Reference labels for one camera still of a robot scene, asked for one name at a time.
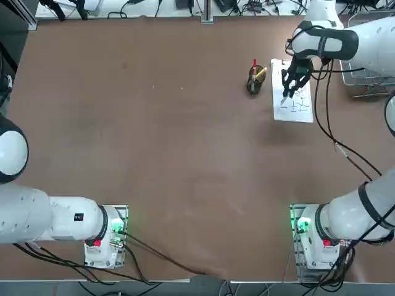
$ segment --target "white robotic arm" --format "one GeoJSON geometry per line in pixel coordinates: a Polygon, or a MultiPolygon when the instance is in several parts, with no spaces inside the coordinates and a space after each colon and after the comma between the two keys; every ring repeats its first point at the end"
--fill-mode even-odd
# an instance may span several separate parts
{"type": "MultiPolygon", "coordinates": [[[[293,60],[282,73],[283,95],[292,97],[295,90],[307,83],[314,57],[323,62],[346,60],[384,76],[395,75],[394,44],[395,17],[343,29],[336,15],[335,0],[312,0],[305,19],[286,45],[293,50],[293,60]]],[[[395,169],[328,204],[308,205],[297,224],[307,267],[330,269],[339,256],[340,240],[357,240],[381,221],[395,204],[394,192],[395,169]]],[[[377,244],[389,241],[394,230],[395,213],[392,213],[365,240],[377,244]]]]}
{"type": "Polygon", "coordinates": [[[0,186],[0,244],[83,241],[85,264],[123,265],[125,221],[113,206],[84,197],[49,197],[45,192],[7,183],[0,186]]]}
{"type": "Polygon", "coordinates": [[[313,0],[306,17],[286,45],[293,50],[288,71],[283,72],[283,96],[292,97],[312,73],[311,59],[346,60],[353,65],[395,75],[395,17],[387,17],[344,29],[335,0],[313,0]]]}

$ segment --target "white robot body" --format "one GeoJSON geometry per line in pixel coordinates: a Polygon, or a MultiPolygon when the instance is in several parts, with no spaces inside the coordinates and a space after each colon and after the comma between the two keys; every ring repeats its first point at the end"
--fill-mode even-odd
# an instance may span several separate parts
{"type": "Polygon", "coordinates": [[[395,17],[363,23],[347,30],[357,33],[358,51],[348,60],[383,76],[395,76],[395,17]]]}
{"type": "Polygon", "coordinates": [[[83,241],[97,236],[103,214],[96,202],[84,197],[50,197],[52,219],[39,241],[83,241]]]}
{"type": "Polygon", "coordinates": [[[0,136],[0,171],[5,175],[18,174],[28,158],[28,146],[18,131],[6,131],[0,136]]]}
{"type": "Polygon", "coordinates": [[[3,184],[0,200],[0,244],[35,241],[51,224],[51,204],[43,191],[3,184]]]}
{"type": "Polygon", "coordinates": [[[0,186],[0,203],[0,244],[84,241],[86,264],[123,265],[123,238],[114,229],[125,230],[125,222],[115,207],[84,197],[48,197],[14,183],[0,186]]]}

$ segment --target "equipment in background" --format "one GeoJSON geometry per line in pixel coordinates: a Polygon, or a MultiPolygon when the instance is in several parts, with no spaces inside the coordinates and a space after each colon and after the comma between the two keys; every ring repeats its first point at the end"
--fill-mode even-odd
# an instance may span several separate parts
{"type": "Polygon", "coordinates": [[[251,11],[256,14],[260,14],[262,12],[262,3],[260,0],[248,0],[246,4],[247,11],[251,11]]]}
{"type": "Polygon", "coordinates": [[[336,3],[345,3],[356,6],[370,6],[376,8],[380,0],[336,0],[336,3]]]}
{"type": "Polygon", "coordinates": [[[247,91],[250,95],[256,95],[259,93],[262,83],[266,79],[267,68],[263,68],[261,65],[257,65],[257,60],[254,59],[252,67],[249,69],[248,80],[247,80],[247,91]]]}
{"type": "MultiPolygon", "coordinates": [[[[54,0],[56,3],[59,3],[60,6],[67,7],[67,9],[74,9],[75,5],[72,1],[69,0],[54,0]]],[[[99,6],[100,0],[85,0],[84,9],[90,12],[94,12],[99,6]]]]}
{"type": "Polygon", "coordinates": [[[88,19],[88,12],[84,9],[85,0],[69,0],[70,2],[75,4],[75,8],[80,14],[82,20],[88,19]]]}
{"type": "Polygon", "coordinates": [[[193,0],[175,0],[175,7],[177,9],[192,9],[193,0]]]}
{"type": "MultiPolygon", "coordinates": [[[[368,23],[373,20],[379,20],[386,17],[392,17],[395,15],[393,10],[371,10],[369,12],[354,14],[348,20],[348,28],[362,23],[368,23]]],[[[358,65],[351,64],[349,61],[341,60],[340,68],[344,71],[352,71],[359,68],[358,65]]],[[[384,96],[390,95],[390,89],[395,86],[395,77],[382,75],[375,71],[368,69],[361,69],[360,71],[344,72],[342,73],[343,82],[346,86],[349,86],[354,98],[366,98],[369,99],[372,96],[384,96]]]]}
{"type": "Polygon", "coordinates": [[[48,7],[49,9],[51,9],[57,16],[57,18],[61,21],[64,22],[64,20],[66,19],[66,16],[63,13],[63,10],[60,8],[60,5],[56,2],[54,2],[54,0],[39,0],[39,3],[42,6],[48,7]]]}
{"type": "Polygon", "coordinates": [[[236,0],[215,0],[218,8],[222,13],[225,11],[232,9],[238,11],[237,1],[236,0]]]}

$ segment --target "black cable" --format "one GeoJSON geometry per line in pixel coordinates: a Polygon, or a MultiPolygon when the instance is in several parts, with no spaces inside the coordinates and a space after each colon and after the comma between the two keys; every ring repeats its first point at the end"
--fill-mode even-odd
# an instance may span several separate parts
{"type": "Polygon", "coordinates": [[[91,294],[92,296],[97,296],[95,293],[92,291],[89,291],[88,288],[86,288],[81,282],[78,282],[78,284],[82,287],[82,289],[86,290],[87,293],[91,294]]]}
{"type": "MultiPolygon", "coordinates": [[[[330,117],[329,117],[329,84],[330,84],[330,80],[331,80],[331,76],[332,76],[332,71],[333,71],[333,64],[334,61],[331,61],[331,69],[329,71],[329,77],[328,77],[328,81],[326,82],[326,91],[325,91],[325,110],[326,110],[326,124],[328,126],[328,132],[329,135],[332,138],[333,144],[336,144],[335,142],[335,138],[333,137],[333,133],[332,133],[332,129],[331,129],[331,125],[330,125],[330,117]]],[[[353,161],[350,156],[345,155],[346,158],[348,159],[349,162],[351,162],[351,164],[353,164],[362,174],[365,175],[365,177],[369,180],[369,181],[373,181],[373,179],[358,165],[356,164],[355,161],[353,161]]]]}
{"type": "Polygon", "coordinates": [[[329,119],[329,84],[331,81],[331,76],[332,76],[332,71],[333,71],[333,60],[331,61],[331,69],[329,71],[329,77],[328,77],[328,81],[326,82],[326,91],[325,91],[325,109],[326,109],[326,124],[328,125],[328,132],[329,135],[332,138],[333,143],[335,143],[335,138],[333,137],[333,133],[332,133],[332,129],[331,129],[331,124],[330,124],[330,119],[329,119]]]}
{"type": "Polygon", "coordinates": [[[240,0],[238,0],[237,3],[236,3],[234,6],[232,6],[232,9],[231,9],[231,11],[229,12],[228,16],[230,16],[230,15],[232,14],[232,12],[239,13],[240,16],[243,15],[243,12],[240,11],[240,9],[239,9],[239,2],[240,2],[240,0]]]}
{"type": "Polygon", "coordinates": [[[162,0],[159,0],[159,2],[158,2],[158,9],[156,10],[155,17],[157,17],[157,15],[158,15],[159,7],[160,7],[161,4],[162,4],[162,0]]]}
{"type": "MultiPolygon", "coordinates": [[[[331,136],[331,134],[328,133],[328,132],[325,130],[325,128],[323,128],[323,126],[322,126],[322,124],[321,124],[321,122],[320,122],[320,120],[319,120],[319,118],[318,118],[318,112],[317,112],[318,86],[319,86],[319,83],[320,83],[320,79],[319,79],[319,78],[321,77],[321,74],[322,74],[321,72],[318,74],[318,81],[317,81],[317,84],[316,84],[316,86],[315,86],[315,97],[314,97],[314,114],[315,114],[315,120],[317,121],[318,126],[319,126],[320,129],[323,131],[323,133],[324,133],[328,138],[330,138],[335,144],[340,145],[340,146],[342,146],[343,148],[346,148],[347,150],[349,150],[349,151],[351,151],[352,153],[354,153],[356,156],[358,156],[360,159],[362,159],[365,163],[367,163],[368,165],[370,165],[370,167],[372,167],[372,168],[381,176],[380,171],[378,171],[377,168],[376,168],[374,165],[372,165],[365,157],[363,157],[362,155],[360,155],[360,154],[359,154],[358,152],[356,152],[354,149],[351,149],[349,146],[343,144],[342,142],[339,142],[336,138],[333,137],[333,135],[331,136]]],[[[355,167],[356,167],[359,171],[361,171],[368,179],[371,180],[371,177],[369,177],[369,175],[366,174],[366,172],[364,172],[364,170],[361,169],[360,166],[358,166],[354,161],[352,161],[347,155],[345,155],[345,156],[346,156],[346,158],[347,158],[353,165],[355,165],[355,167]]]]}
{"type": "Polygon", "coordinates": [[[293,2],[293,3],[295,3],[295,4],[297,4],[297,5],[299,5],[299,6],[302,7],[305,11],[307,11],[306,6],[303,5],[301,2],[296,2],[296,1],[294,1],[294,0],[289,0],[289,1],[291,1],[291,2],[293,2]]]}
{"type": "MultiPolygon", "coordinates": [[[[332,73],[351,73],[351,72],[358,72],[361,70],[365,70],[365,68],[357,68],[357,69],[351,69],[351,70],[333,70],[332,73]]],[[[313,73],[318,73],[318,72],[322,72],[322,73],[326,73],[329,72],[328,70],[313,70],[313,73]]]]}
{"type": "Polygon", "coordinates": [[[169,262],[173,263],[174,265],[182,268],[183,270],[186,270],[186,271],[188,271],[190,273],[194,273],[194,274],[206,274],[206,273],[203,273],[201,271],[193,270],[193,269],[191,269],[191,268],[189,268],[189,267],[187,267],[185,265],[182,265],[181,263],[175,261],[174,259],[170,258],[169,256],[164,255],[163,253],[160,253],[159,251],[157,251],[154,248],[152,248],[149,245],[147,245],[145,242],[139,240],[137,237],[132,236],[131,234],[129,234],[129,233],[125,232],[125,231],[118,231],[118,233],[130,237],[131,239],[137,241],[139,244],[143,245],[147,249],[149,249],[149,250],[153,251],[154,253],[156,253],[158,256],[162,257],[163,259],[166,259],[167,261],[169,261],[169,262]]]}
{"type": "Polygon", "coordinates": [[[348,5],[350,5],[350,3],[349,2],[347,2],[346,3],[346,6],[345,6],[345,8],[338,14],[338,16],[339,15],[341,15],[344,11],[346,11],[346,9],[347,9],[347,7],[348,7],[348,5]]]}
{"type": "Polygon", "coordinates": [[[137,296],[143,296],[143,295],[147,294],[148,292],[158,288],[161,284],[163,284],[163,282],[158,282],[154,287],[151,287],[148,290],[145,290],[144,292],[137,294],[137,296]]]}
{"type": "MultiPolygon", "coordinates": [[[[48,262],[48,263],[53,263],[53,264],[60,265],[60,266],[69,267],[69,265],[66,264],[66,263],[59,262],[59,261],[57,261],[57,260],[50,260],[50,259],[47,259],[47,258],[43,258],[43,257],[41,257],[41,256],[38,256],[38,255],[36,255],[36,254],[34,254],[34,253],[32,253],[32,252],[26,250],[25,248],[23,248],[23,247],[20,246],[19,244],[13,244],[13,246],[14,246],[14,247],[17,247],[17,248],[18,248],[19,250],[21,250],[23,253],[26,253],[27,255],[29,255],[29,256],[31,256],[31,257],[33,257],[33,258],[35,258],[35,259],[39,259],[39,260],[41,260],[41,261],[45,261],[45,262],[48,262]]],[[[140,279],[138,279],[138,278],[136,278],[136,277],[128,276],[128,275],[122,274],[122,273],[116,273],[115,271],[111,271],[111,270],[108,270],[108,269],[102,269],[102,268],[97,268],[97,267],[94,267],[94,266],[79,265],[79,264],[75,264],[75,265],[73,265],[73,267],[76,267],[76,268],[93,269],[93,270],[101,271],[101,272],[103,272],[103,273],[113,274],[114,276],[120,276],[120,277],[122,277],[122,278],[127,278],[127,279],[131,279],[131,280],[133,280],[133,281],[142,282],[142,280],[140,280],[140,279]]]]}
{"type": "Polygon", "coordinates": [[[128,18],[128,15],[127,15],[126,13],[124,13],[122,10],[123,10],[123,9],[125,8],[125,6],[128,5],[128,4],[130,4],[129,1],[127,1],[127,2],[121,7],[121,10],[120,10],[120,11],[111,11],[111,12],[109,12],[109,13],[107,14],[107,19],[109,19],[109,18],[110,18],[110,15],[112,15],[112,14],[119,14],[119,16],[120,16],[121,19],[127,19],[127,18],[128,18]]]}
{"type": "Polygon", "coordinates": [[[303,13],[303,11],[306,11],[306,13],[307,13],[307,0],[306,0],[306,3],[304,4],[304,7],[303,7],[303,9],[301,10],[301,12],[299,13],[299,15],[302,15],[302,13],[303,13]]]}
{"type": "Polygon", "coordinates": [[[130,254],[130,256],[131,256],[131,258],[132,258],[132,260],[133,260],[133,262],[134,262],[134,264],[135,264],[135,266],[136,266],[137,273],[138,273],[140,279],[141,279],[145,284],[147,284],[147,285],[150,285],[150,286],[151,286],[151,285],[156,285],[156,284],[157,284],[156,282],[149,282],[149,281],[144,277],[143,272],[141,271],[141,268],[140,268],[140,266],[139,266],[139,264],[138,264],[138,262],[137,262],[137,258],[136,258],[136,256],[135,256],[135,254],[133,253],[133,251],[131,250],[131,248],[129,248],[127,245],[124,245],[123,247],[124,247],[125,250],[130,254]]]}
{"type": "Polygon", "coordinates": [[[50,251],[48,251],[46,248],[40,247],[40,249],[44,252],[46,252],[47,254],[49,254],[50,256],[47,256],[45,254],[39,253],[37,250],[35,250],[33,247],[31,247],[31,245],[29,245],[28,243],[25,243],[26,247],[33,252],[34,254],[36,254],[37,256],[41,256],[44,258],[48,258],[48,259],[56,259],[58,261],[61,261],[63,263],[65,263],[66,265],[68,265],[68,267],[70,267],[71,269],[75,270],[76,272],[78,272],[80,275],[82,275],[88,282],[93,282],[95,284],[102,284],[105,286],[112,286],[115,283],[112,282],[102,282],[100,281],[95,275],[94,273],[92,273],[90,270],[86,269],[86,268],[82,268],[83,270],[85,270],[87,273],[89,273],[90,275],[92,275],[92,277],[96,280],[92,280],[91,278],[89,278],[87,275],[83,274],[81,271],[79,271],[78,269],[76,269],[75,267],[73,267],[73,265],[77,265],[78,263],[75,263],[74,261],[71,260],[64,260],[59,258],[58,256],[56,256],[55,254],[51,253],[50,251]]]}
{"type": "Polygon", "coordinates": [[[275,13],[276,13],[278,16],[280,16],[280,10],[278,9],[276,0],[272,0],[272,2],[273,2],[274,7],[275,7],[275,8],[274,8],[275,13]]]}
{"type": "Polygon", "coordinates": [[[308,28],[306,28],[306,29],[300,30],[299,32],[297,32],[297,33],[295,34],[295,36],[293,36],[291,39],[289,39],[289,40],[287,41],[288,44],[287,44],[287,46],[285,47],[285,53],[286,53],[287,55],[293,57],[293,54],[291,54],[291,53],[289,53],[289,52],[287,51],[288,48],[291,46],[292,42],[293,42],[300,34],[302,34],[303,32],[309,31],[309,30],[314,29],[314,28],[325,29],[323,26],[320,26],[320,25],[313,25],[313,26],[308,27],[308,28]]]}
{"type": "Polygon", "coordinates": [[[199,8],[200,14],[203,15],[203,10],[200,7],[199,0],[196,0],[197,7],[199,8]]]}
{"type": "Polygon", "coordinates": [[[71,13],[69,13],[69,15],[68,16],[66,16],[66,18],[65,19],[68,19],[72,14],[73,14],[73,12],[75,12],[75,9],[77,9],[77,7],[75,6],[74,7],[74,9],[73,9],[73,11],[71,11],[71,13]]]}
{"type": "Polygon", "coordinates": [[[269,15],[272,15],[269,10],[262,8],[263,11],[266,11],[269,15]]]}
{"type": "MultiPolygon", "coordinates": [[[[327,74],[329,73],[329,63],[326,65],[326,71],[325,71],[325,75],[320,79],[320,80],[323,80],[323,79],[325,79],[326,78],[326,76],[327,76],[327,74]]],[[[313,75],[313,73],[311,74],[311,77],[313,78],[313,79],[315,79],[315,80],[317,80],[318,81],[318,78],[317,77],[315,77],[314,75],[313,75]]]]}

